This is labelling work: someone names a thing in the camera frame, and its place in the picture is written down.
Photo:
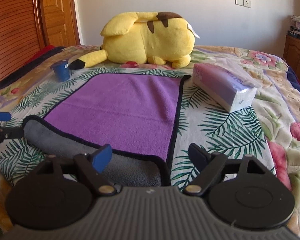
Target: blue plastic container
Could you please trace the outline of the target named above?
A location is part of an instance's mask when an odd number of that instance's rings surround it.
[[[68,61],[66,59],[52,64],[50,68],[53,69],[54,74],[56,75],[59,82],[66,81],[70,78]]]

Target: brown stripe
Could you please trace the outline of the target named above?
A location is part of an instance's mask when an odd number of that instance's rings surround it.
[[[158,20],[169,20],[173,18],[182,18],[180,15],[172,12],[159,12],[157,15]]]
[[[153,21],[148,21],[147,25],[148,25],[148,28],[151,31],[151,33],[154,33]]]
[[[168,20],[161,20],[164,27],[168,27]]]

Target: wooden door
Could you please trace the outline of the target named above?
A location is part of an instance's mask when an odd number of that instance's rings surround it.
[[[74,46],[80,44],[74,0],[41,0],[49,44]]]
[[[296,72],[297,77],[300,79],[300,73],[299,75],[297,73],[297,69],[300,64],[300,43],[287,37],[283,58],[286,60],[289,67]]]

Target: cabinet door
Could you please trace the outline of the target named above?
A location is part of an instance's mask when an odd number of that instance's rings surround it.
[[[287,37],[283,58],[289,67],[297,72],[298,65],[300,64],[300,43]]]

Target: yellow plush toy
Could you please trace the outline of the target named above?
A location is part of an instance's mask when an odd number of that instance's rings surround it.
[[[190,63],[194,37],[199,36],[180,15],[171,12],[127,12],[113,17],[103,28],[100,50],[81,56],[70,69],[92,67],[107,59],[124,64],[164,65],[173,68]]]

